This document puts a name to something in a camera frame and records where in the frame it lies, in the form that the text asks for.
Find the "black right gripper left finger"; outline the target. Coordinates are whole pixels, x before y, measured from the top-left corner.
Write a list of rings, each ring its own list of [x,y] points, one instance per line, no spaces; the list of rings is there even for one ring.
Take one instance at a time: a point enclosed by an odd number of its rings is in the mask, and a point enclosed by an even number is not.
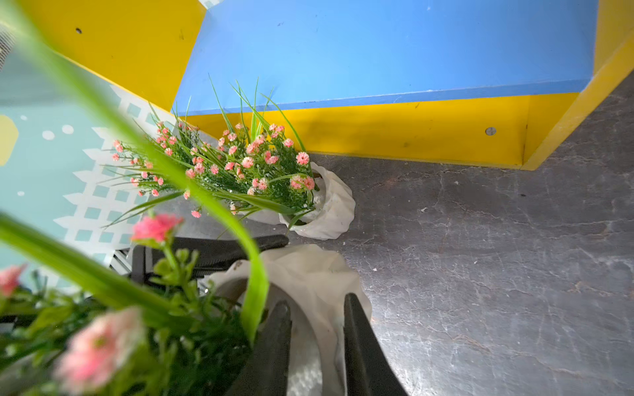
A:
[[[226,395],[287,394],[292,318],[287,302],[278,302],[254,344],[253,354]]]

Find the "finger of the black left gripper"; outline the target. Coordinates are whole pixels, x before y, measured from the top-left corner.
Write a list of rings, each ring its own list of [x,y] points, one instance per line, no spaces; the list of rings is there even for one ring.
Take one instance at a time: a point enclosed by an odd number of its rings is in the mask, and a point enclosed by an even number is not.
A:
[[[286,247],[289,244],[289,238],[281,234],[256,237],[254,241],[260,252]],[[173,247],[188,249],[190,252],[198,251],[199,258],[193,270],[195,279],[201,279],[214,272],[227,271],[234,262],[248,258],[242,246],[235,240],[176,237]],[[143,245],[133,247],[130,253],[130,279],[138,284],[151,285],[150,278],[154,275],[154,267],[162,258],[164,254],[160,250]]]

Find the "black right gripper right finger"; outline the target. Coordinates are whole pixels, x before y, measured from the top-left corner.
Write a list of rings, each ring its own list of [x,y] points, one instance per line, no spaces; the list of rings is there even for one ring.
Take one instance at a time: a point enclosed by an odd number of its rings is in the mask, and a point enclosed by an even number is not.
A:
[[[345,296],[343,309],[347,395],[406,396],[354,293]]]

